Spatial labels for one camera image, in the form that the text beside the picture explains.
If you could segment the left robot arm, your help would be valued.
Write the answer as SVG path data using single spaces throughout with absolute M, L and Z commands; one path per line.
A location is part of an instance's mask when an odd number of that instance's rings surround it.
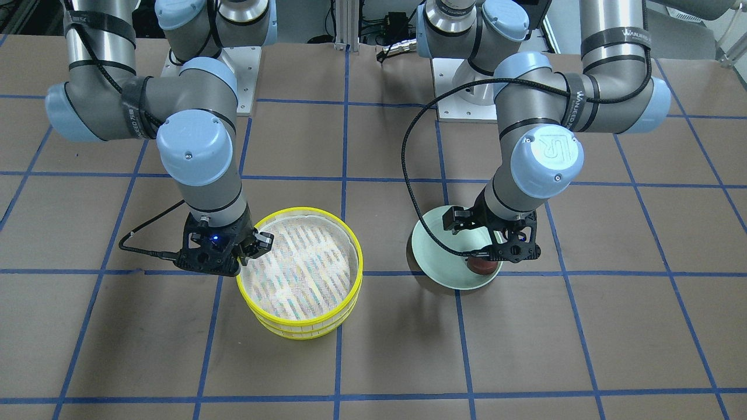
M 536 208 L 581 172 L 579 132 L 636 134 L 661 125 L 671 103 L 652 75 L 644 1 L 582 1 L 582 72 L 556 72 L 537 51 L 520 51 L 530 32 L 523 2 L 426 1 L 418 6 L 419 55 L 464 59 L 477 79 L 444 99 L 490 85 L 502 163 L 470 208 L 444 213 L 443 230 L 484 227 L 489 243 L 446 252 L 486 261 L 536 260 Z

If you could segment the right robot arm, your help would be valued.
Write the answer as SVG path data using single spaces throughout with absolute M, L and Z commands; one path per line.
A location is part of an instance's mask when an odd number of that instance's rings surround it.
M 240 88 L 219 59 L 232 47 L 277 39 L 273 1 L 157 1 L 158 26 L 177 66 L 171 76 L 135 69 L 136 1 L 64 1 L 69 80 L 48 89 L 47 117 L 70 141 L 155 140 L 190 213 L 181 250 L 119 247 L 196 273 L 237 276 L 271 250 L 251 220 L 234 157 Z

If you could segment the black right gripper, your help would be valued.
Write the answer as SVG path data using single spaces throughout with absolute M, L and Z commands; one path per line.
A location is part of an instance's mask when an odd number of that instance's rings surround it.
M 270 232 L 254 230 L 249 213 L 221 227 L 208 226 L 189 215 L 175 266 L 195 273 L 234 277 L 240 272 L 240 263 L 266 255 L 273 241 Z

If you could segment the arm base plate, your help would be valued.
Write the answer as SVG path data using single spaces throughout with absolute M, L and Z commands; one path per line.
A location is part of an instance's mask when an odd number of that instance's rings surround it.
M 195 57 L 181 66 L 168 63 L 146 89 L 149 109 L 158 117 L 187 110 L 217 114 L 225 120 L 250 116 L 261 48 L 228 48 L 218 58 Z
M 433 58 L 431 65 L 436 96 L 465 83 L 489 78 L 474 70 L 466 59 Z M 441 99 L 437 107 L 441 122 L 497 123 L 492 83 L 464 88 Z

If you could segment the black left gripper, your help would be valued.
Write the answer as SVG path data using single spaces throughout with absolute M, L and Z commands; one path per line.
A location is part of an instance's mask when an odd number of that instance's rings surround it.
M 480 195 L 470 208 L 451 206 L 443 214 L 441 220 L 443 229 L 454 235 L 462 230 L 480 227 L 485 227 L 488 231 L 489 243 L 480 249 L 456 251 L 446 244 L 441 245 L 443 249 L 454 255 L 513 263 L 538 260 L 540 257 L 540 247 L 536 244 L 535 211 L 516 220 L 503 219 L 488 209 L 485 198 Z

